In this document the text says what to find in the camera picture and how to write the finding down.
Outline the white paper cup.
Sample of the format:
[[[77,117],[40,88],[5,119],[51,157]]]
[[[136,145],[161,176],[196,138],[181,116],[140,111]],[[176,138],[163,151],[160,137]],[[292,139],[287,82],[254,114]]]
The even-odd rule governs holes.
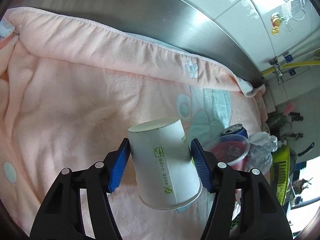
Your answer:
[[[198,198],[202,185],[181,120],[168,117],[127,130],[139,197],[155,210],[176,210]]]

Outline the lime green dish rack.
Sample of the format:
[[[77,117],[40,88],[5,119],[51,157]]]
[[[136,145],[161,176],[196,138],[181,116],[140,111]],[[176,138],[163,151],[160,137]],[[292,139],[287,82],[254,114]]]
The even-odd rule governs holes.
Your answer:
[[[283,146],[272,153],[272,166],[270,169],[271,188],[281,206],[286,199],[287,186],[290,173],[290,148]]]

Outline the yellow gas pipe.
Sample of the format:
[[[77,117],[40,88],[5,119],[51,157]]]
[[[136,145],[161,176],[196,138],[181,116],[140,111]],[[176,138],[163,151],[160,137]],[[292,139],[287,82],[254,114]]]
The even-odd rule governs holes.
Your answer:
[[[287,63],[284,65],[276,64],[266,70],[263,70],[261,74],[263,77],[265,77],[271,73],[276,72],[277,70],[306,67],[306,66],[319,66],[319,65],[320,65],[320,61],[303,61],[303,62],[296,62],[296,63]]]

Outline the red cup with clear lid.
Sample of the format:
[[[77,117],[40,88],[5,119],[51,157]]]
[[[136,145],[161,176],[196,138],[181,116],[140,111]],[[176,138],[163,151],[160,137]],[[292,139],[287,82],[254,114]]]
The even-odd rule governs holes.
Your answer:
[[[217,138],[209,152],[218,161],[223,161],[234,170],[244,171],[247,163],[250,144],[243,135],[230,134]]]

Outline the black frying pan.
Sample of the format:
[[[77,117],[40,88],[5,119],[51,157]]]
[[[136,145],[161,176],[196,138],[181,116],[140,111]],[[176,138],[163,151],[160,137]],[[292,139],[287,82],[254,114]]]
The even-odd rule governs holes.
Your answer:
[[[293,149],[290,149],[290,174],[292,174],[295,171],[298,158],[311,152],[314,146],[315,146],[315,143],[312,142],[308,148],[306,148],[304,151],[300,153],[296,153]]]

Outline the crumpled silver foil wrapper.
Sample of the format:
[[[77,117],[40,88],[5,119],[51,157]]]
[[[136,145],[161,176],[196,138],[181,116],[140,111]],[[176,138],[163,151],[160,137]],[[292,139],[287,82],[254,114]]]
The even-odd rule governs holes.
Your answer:
[[[250,143],[246,171],[259,169],[263,174],[272,166],[272,153],[278,149],[278,139],[267,132],[257,132],[249,136]]]

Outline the pink towel blanket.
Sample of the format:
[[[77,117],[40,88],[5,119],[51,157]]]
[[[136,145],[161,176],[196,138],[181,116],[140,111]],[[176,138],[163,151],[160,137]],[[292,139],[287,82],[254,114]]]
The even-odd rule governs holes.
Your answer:
[[[151,38],[19,7],[1,20],[1,201],[30,233],[64,167],[82,170],[127,130],[176,116],[205,149],[224,128],[267,119],[265,87],[216,61]]]

